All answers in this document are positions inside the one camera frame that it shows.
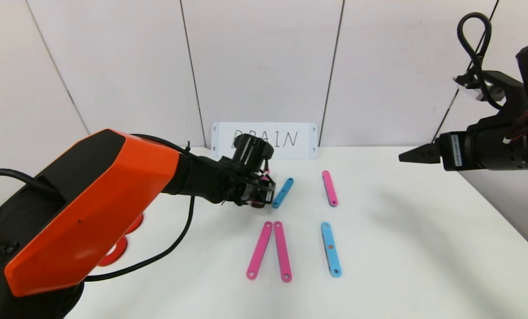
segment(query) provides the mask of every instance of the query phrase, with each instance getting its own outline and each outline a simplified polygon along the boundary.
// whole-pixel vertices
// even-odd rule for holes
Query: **sign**
[[[318,129],[313,123],[214,123],[211,157],[232,158],[234,139],[241,134],[260,137],[274,147],[274,160],[314,160],[319,154]]]

